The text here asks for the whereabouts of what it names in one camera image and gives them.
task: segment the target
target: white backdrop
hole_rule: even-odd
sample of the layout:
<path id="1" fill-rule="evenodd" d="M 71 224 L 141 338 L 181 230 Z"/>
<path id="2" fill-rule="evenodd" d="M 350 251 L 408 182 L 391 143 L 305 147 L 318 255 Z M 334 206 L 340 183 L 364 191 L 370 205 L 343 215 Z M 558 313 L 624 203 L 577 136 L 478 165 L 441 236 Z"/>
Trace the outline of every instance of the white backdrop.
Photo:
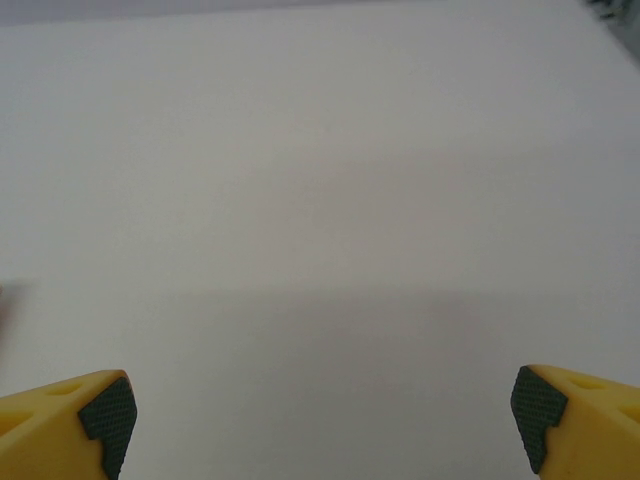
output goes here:
<path id="1" fill-rule="evenodd" d="M 640 384 L 640 76 L 573 2 L 0 29 L 0 393 L 123 367 L 147 479 L 531 478 Z"/>

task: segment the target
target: yellow plastic part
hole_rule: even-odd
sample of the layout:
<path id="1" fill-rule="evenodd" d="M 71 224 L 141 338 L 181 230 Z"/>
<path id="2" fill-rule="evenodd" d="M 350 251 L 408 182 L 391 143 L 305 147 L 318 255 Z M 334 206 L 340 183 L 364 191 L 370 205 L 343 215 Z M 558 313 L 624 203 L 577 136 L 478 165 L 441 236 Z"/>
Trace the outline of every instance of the yellow plastic part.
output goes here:
<path id="1" fill-rule="evenodd" d="M 101 441 L 78 412 L 121 377 L 101 371 L 0 398 L 0 479 L 108 480 Z"/>
<path id="2" fill-rule="evenodd" d="M 542 480 L 640 479 L 640 388 L 557 367 L 529 368 L 567 398 L 546 432 Z"/>

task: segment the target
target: textured rubber pad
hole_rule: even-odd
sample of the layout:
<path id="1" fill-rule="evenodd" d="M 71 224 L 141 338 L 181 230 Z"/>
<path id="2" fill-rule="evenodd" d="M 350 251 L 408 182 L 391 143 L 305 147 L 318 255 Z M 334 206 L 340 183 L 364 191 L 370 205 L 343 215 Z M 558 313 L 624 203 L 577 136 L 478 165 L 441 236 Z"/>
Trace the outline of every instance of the textured rubber pad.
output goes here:
<path id="1" fill-rule="evenodd" d="M 129 381 L 121 377 L 89 402 L 78 416 L 87 436 L 102 442 L 102 468 L 117 480 L 138 411 Z"/>
<path id="2" fill-rule="evenodd" d="M 511 410 L 533 473 L 540 472 L 547 456 L 547 428 L 560 424 L 567 400 L 529 367 L 520 368 L 511 394 Z"/>

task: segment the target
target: white table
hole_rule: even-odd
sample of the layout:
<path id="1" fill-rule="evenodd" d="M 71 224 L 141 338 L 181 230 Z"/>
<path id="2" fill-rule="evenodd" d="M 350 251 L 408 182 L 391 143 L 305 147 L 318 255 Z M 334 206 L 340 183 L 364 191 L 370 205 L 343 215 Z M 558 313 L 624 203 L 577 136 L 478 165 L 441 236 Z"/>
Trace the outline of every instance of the white table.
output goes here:
<path id="1" fill-rule="evenodd" d="M 123 480 L 525 479 L 517 368 L 640 383 L 640 75 L 577 3 L 0 29 L 0 393 Z"/>

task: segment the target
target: dark object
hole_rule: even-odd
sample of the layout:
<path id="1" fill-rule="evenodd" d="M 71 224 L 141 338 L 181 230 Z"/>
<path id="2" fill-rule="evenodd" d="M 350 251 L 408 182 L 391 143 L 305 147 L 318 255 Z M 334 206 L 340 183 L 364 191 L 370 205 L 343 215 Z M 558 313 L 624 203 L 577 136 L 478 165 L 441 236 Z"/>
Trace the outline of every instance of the dark object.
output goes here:
<path id="1" fill-rule="evenodd" d="M 632 12 L 637 13 L 637 0 L 587 0 L 587 4 L 595 9 L 598 16 L 603 20 L 614 19 L 620 24 L 633 21 Z"/>
<path id="2" fill-rule="evenodd" d="M 547 456 L 547 428 L 560 424 L 566 406 L 567 397 L 562 392 L 529 367 L 520 368 L 511 394 L 511 410 L 533 473 L 540 472 Z"/>
<path id="3" fill-rule="evenodd" d="M 102 468 L 117 480 L 138 410 L 129 381 L 121 377 L 78 412 L 87 436 L 102 442 Z"/>

